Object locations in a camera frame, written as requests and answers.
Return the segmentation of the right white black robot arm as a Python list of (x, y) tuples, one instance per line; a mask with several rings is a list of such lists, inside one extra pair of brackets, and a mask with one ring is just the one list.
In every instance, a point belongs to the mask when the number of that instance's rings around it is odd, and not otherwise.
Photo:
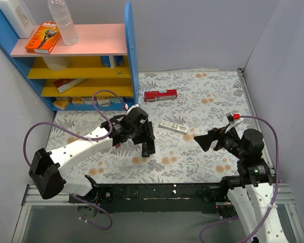
[(213, 128), (194, 140), (204, 151), (216, 141), (215, 151), (225, 149), (237, 159), (237, 176), (225, 176), (220, 182), (219, 195), (230, 201), (242, 223), (245, 242), (287, 242), (275, 199), (274, 177), (262, 158), (263, 134), (247, 129), (239, 137), (234, 128)]

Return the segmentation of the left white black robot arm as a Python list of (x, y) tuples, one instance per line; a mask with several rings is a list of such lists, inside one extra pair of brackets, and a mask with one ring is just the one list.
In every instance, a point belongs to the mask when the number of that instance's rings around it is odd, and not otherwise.
[(91, 176), (82, 179), (67, 175), (67, 171), (83, 160), (132, 140), (142, 146), (142, 156), (155, 154), (153, 124), (148, 114), (138, 106), (131, 107), (125, 115), (107, 119), (84, 137), (63, 147), (35, 152), (29, 176), (42, 199), (51, 199), (60, 193), (80, 196), (91, 203), (98, 195), (98, 184)]

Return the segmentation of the black slim remote control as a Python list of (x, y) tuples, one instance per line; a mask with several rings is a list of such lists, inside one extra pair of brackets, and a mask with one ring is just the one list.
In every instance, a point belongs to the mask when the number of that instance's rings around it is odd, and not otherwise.
[(142, 143), (142, 157), (150, 157), (149, 148), (146, 142)]

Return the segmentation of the white air conditioner remote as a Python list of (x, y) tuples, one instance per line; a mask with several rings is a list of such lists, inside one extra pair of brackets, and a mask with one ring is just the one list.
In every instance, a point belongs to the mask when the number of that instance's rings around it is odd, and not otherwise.
[(166, 121), (166, 120), (162, 120), (159, 123), (159, 127), (164, 128), (164, 129), (168, 129), (174, 132), (179, 132), (182, 134), (187, 134), (187, 130), (188, 128), (183, 126), (183, 125), (179, 125), (170, 121)]

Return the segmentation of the red rectangular box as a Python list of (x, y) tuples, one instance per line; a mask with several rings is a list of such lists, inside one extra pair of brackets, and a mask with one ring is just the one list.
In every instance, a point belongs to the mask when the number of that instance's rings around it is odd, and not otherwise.
[(144, 93), (144, 101), (160, 101), (160, 100), (170, 100), (176, 99), (178, 96), (175, 89), (166, 90), (166, 91), (147, 91)]

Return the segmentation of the blue white small box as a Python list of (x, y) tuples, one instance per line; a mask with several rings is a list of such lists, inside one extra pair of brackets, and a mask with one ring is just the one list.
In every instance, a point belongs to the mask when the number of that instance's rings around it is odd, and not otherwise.
[(118, 98), (118, 97), (113, 96), (113, 97), (110, 97), (109, 99), (110, 99), (110, 102), (114, 103), (114, 104), (121, 104), (123, 102), (122, 97)]

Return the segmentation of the white red small box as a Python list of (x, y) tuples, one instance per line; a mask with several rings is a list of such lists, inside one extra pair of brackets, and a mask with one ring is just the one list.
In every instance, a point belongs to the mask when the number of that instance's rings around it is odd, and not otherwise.
[(111, 105), (109, 97), (96, 97), (96, 103), (101, 107), (109, 107)]

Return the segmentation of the floral patterned table mat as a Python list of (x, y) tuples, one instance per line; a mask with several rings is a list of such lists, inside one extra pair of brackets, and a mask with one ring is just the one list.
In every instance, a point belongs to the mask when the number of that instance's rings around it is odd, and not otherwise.
[[(155, 154), (143, 158), (141, 146), (127, 141), (83, 160), (68, 175), (90, 175), (97, 183), (205, 183), (237, 174), (236, 157), (226, 150), (204, 152), (194, 140), (226, 126), (231, 111), (250, 114), (237, 72), (140, 73), (139, 80), (139, 104), (153, 123)], [(147, 91), (171, 89), (176, 99), (144, 101)], [(159, 127), (162, 120), (187, 127), (187, 134)]]

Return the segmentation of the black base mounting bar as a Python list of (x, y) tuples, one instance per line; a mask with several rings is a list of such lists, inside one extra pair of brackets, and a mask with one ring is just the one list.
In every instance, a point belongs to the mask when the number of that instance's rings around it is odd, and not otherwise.
[(97, 184), (85, 196), (69, 197), (70, 203), (86, 200), (108, 213), (201, 212), (235, 216), (233, 204), (219, 183)]

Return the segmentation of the blue multicolour shelf unit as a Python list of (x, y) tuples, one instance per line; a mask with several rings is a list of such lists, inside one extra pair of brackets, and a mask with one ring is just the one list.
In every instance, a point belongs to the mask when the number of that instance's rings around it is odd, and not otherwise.
[[(68, 57), (69, 68), (51, 71), (44, 63), (45, 54), (28, 53), (28, 39), (20, 39), (0, 10), (0, 48), (25, 78), (50, 111), (57, 97), (99, 97), (119, 95), (129, 106), (138, 103), (139, 77), (136, 55), (133, 11), (125, 5), (125, 22), (117, 24), (80, 24), (77, 44), (68, 46), (59, 40), (49, 57)], [(100, 56), (123, 56), (124, 62), (115, 68), (101, 64)], [(87, 78), (83, 83), (60, 94), (53, 81), (61, 78)]]

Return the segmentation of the yellow white small box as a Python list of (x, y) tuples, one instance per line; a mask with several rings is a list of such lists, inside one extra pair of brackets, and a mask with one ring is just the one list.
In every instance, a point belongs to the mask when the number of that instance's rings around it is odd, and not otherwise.
[(83, 104), (85, 104), (84, 100), (81, 97), (73, 97), (71, 99), (71, 102), (74, 105), (83, 105)]

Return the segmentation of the orange yellow small box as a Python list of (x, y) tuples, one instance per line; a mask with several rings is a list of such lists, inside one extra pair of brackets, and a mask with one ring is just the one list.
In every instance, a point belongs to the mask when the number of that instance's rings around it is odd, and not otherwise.
[(72, 101), (71, 97), (57, 97), (53, 102), (53, 106), (64, 110)]

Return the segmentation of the red white flat box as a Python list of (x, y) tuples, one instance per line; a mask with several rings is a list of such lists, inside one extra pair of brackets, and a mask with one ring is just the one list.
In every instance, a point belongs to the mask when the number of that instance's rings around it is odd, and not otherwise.
[(67, 90), (83, 83), (87, 78), (61, 78), (53, 81), (54, 86), (57, 88), (60, 94), (66, 92)]

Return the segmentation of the white cylinder container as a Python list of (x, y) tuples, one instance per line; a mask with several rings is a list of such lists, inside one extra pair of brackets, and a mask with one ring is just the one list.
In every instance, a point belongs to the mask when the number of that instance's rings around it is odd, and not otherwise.
[(71, 65), (68, 57), (42, 57), (42, 59), (51, 71), (63, 71)]

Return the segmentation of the orange razor box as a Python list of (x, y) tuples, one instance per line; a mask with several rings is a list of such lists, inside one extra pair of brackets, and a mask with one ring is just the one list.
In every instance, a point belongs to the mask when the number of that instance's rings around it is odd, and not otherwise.
[(55, 22), (43, 22), (25, 46), (28, 53), (50, 54), (61, 37)]

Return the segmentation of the clear plastic water bottle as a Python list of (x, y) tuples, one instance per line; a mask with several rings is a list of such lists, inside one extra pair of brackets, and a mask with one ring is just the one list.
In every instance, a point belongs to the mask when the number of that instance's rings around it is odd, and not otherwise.
[(66, 45), (75, 45), (79, 36), (75, 29), (66, 1), (48, 1), (50, 13), (60, 31), (61, 37)]

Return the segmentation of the white plastic bottle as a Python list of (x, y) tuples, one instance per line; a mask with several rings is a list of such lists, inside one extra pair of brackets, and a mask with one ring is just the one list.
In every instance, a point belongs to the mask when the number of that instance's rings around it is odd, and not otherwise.
[(34, 26), (30, 16), (18, 0), (0, 0), (0, 10), (3, 12), (10, 25), (13, 27), (19, 38), (28, 39), (31, 37)]

